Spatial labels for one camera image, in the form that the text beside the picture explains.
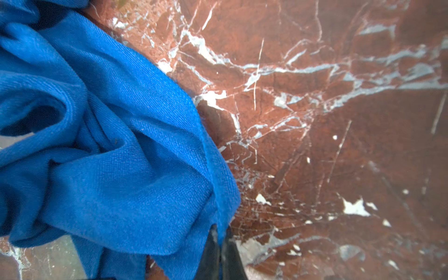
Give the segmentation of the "blue towel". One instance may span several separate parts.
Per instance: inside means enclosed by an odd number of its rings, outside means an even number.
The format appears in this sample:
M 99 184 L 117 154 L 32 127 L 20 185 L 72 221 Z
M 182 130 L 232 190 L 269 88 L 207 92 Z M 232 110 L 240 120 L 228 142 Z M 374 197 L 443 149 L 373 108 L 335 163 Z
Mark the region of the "blue towel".
M 152 257 L 193 280 L 221 246 L 236 182 L 187 93 L 80 13 L 87 1 L 1 2 L 1 235 L 70 235 L 89 278 L 142 280 Z

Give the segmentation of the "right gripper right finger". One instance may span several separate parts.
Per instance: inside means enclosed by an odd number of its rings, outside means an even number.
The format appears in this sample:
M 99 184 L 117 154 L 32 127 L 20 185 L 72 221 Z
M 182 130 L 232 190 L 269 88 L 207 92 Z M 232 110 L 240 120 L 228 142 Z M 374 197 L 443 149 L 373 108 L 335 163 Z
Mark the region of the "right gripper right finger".
M 221 246 L 220 263 L 223 280 L 248 280 L 240 253 L 230 227 Z

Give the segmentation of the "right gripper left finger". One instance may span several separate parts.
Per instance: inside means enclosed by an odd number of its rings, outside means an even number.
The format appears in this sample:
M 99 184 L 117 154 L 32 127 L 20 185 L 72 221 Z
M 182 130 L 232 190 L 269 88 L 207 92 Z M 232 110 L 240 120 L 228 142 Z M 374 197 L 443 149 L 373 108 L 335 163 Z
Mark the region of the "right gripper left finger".
M 220 247 L 217 225 L 210 227 L 194 280 L 219 280 Z

